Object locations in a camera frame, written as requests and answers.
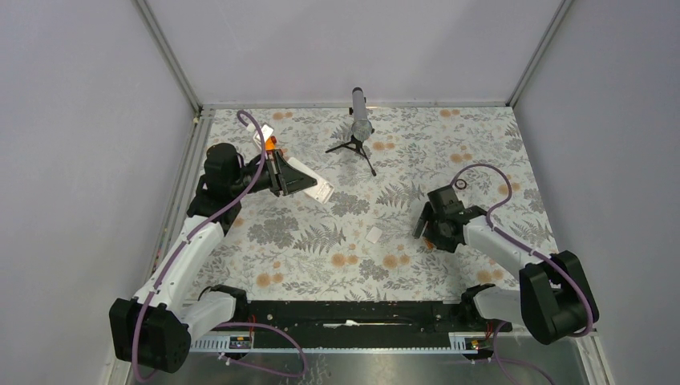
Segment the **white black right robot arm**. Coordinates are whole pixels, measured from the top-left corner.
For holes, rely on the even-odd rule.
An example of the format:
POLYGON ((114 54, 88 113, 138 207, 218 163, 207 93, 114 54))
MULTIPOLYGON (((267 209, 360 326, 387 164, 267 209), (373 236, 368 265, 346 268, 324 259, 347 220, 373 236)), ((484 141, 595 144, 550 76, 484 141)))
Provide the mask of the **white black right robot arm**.
POLYGON ((494 284, 466 289, 456 317, 470 330, 490 321, 525 327, 544 345, 591 329, 600 313, 582 264, 565 250, 547 254, 488 220, 479 206, 465 206, 451 186, 427 194, 414 238, 454 253, 467 246, 490 257, 519 282, 518 290, 494 284))

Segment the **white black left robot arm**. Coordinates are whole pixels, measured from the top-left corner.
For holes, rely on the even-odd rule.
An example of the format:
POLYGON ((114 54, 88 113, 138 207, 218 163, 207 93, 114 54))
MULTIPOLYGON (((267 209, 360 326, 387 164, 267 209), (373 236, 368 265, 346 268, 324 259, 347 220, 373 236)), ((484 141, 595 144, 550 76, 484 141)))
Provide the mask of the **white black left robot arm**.
POLYGON ((184 300, 202 265, 224 240, 248 193, 288 196, 318 185, 304 164, 266 150, 245 162, 232 144, 206 152, 204 173, 183 228, 156 272, 130 299, 116 299, 109 320, 116 358, 174 373, 193 342, 221 323, 231 330, 249 320, 244 290, 216 285, 189 307, 184 300))

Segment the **white air conditioner remote control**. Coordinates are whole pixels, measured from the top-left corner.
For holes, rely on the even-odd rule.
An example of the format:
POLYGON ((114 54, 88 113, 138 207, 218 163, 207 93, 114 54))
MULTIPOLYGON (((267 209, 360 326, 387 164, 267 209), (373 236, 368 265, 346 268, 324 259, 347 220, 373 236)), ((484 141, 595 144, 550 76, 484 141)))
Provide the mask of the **white air conditioner remote control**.
POLYGON ((318 184, 315 187, 303 190, 303 192, 318 203, 322 205, 326 204, 334 193, 334 186, 327 179, 316 173, 312 168, 303 164, 300 160, 290 157, 288 162, 318 181, 318 184))

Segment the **white remote battery cover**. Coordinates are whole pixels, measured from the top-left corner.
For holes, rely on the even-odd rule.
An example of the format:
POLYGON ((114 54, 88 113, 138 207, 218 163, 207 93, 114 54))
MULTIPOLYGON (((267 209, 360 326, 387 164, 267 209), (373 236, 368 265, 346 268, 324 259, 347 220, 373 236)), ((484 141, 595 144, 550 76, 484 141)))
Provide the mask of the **white remote battery cover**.
POLYGON ((383 235, 383 231, 378 227, 372 227, 366 235, 366 240, 372 244, 376 244, 380 237, 383 235))

